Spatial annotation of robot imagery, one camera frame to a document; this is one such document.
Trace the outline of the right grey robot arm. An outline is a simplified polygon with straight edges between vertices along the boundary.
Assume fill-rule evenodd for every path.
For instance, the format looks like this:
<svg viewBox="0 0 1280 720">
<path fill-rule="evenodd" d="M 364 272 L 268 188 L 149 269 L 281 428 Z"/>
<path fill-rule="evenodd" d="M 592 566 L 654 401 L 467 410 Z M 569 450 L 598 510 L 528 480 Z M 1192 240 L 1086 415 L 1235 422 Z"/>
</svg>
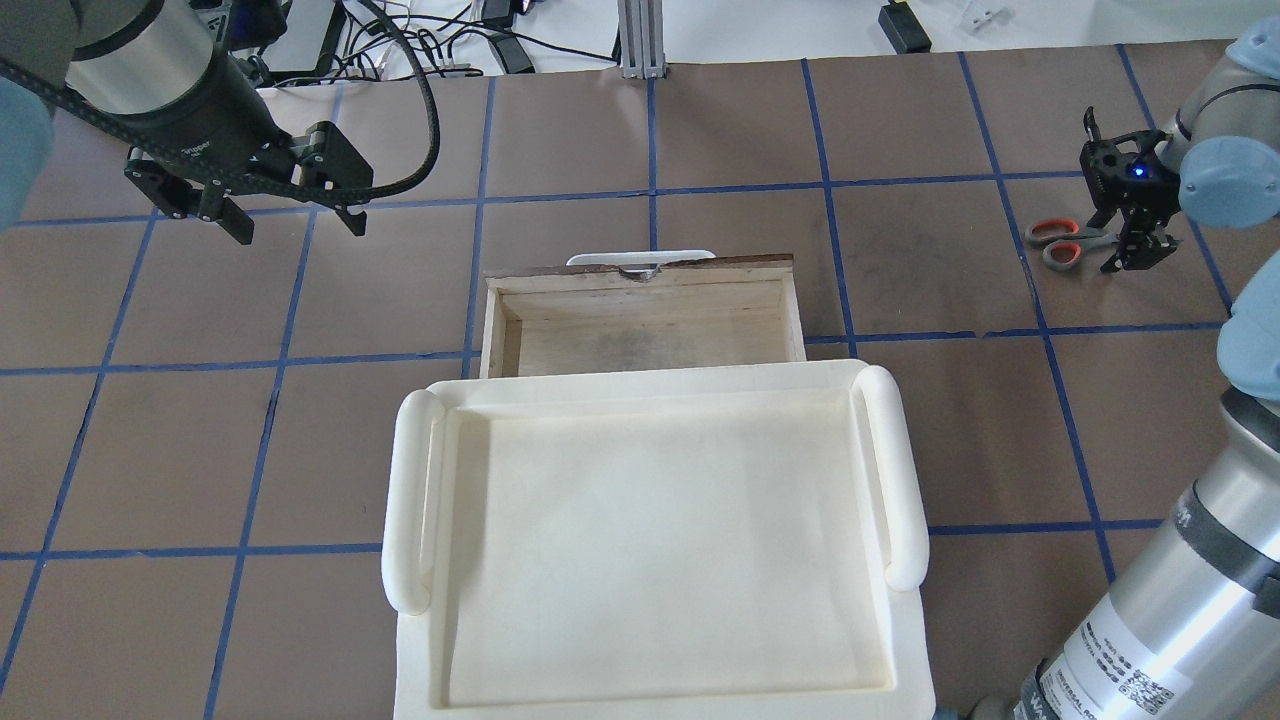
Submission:
<svg viewBox="0 0 1280 720">
<path fill-rule="evenodd" d="M 1158 129 L 1105 138 L 1092 109 L 1080 167 L 1094 215 L 1029 225 L 1043 261 L 1065 270 L 1108 249 L 1102 272 L 1147 270 L 1179 242 L 1178 213 L 1248 229 L 1277 217 L 1277 18 L 1265 17 Z M 1226 443 L 1180 493 L 1132 565 L 1015 700 L 974 719 L 1234 719 L 1277 684 L 1277 259 L 1233 304 L 1216 357 Z"/>
</svg>

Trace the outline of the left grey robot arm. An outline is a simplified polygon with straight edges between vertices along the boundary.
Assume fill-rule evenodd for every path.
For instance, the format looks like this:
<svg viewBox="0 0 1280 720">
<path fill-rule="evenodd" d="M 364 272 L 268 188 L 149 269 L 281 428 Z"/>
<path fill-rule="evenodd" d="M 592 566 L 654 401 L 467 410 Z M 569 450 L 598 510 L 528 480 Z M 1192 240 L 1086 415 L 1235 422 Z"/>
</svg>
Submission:
<svg viewBox="0 0 1280 720">
<path fill-rule="evenodd" d="M 372 168 L 330 122 L 291 136 L 187 1 L 5 1 L 3 61 L 166 151 L 133 141 L 124 176 L 168 217 L 220 225 L 238 243 L 253 220 L 236 196 L 255 181 L 362 190 Z"/>
</svg>

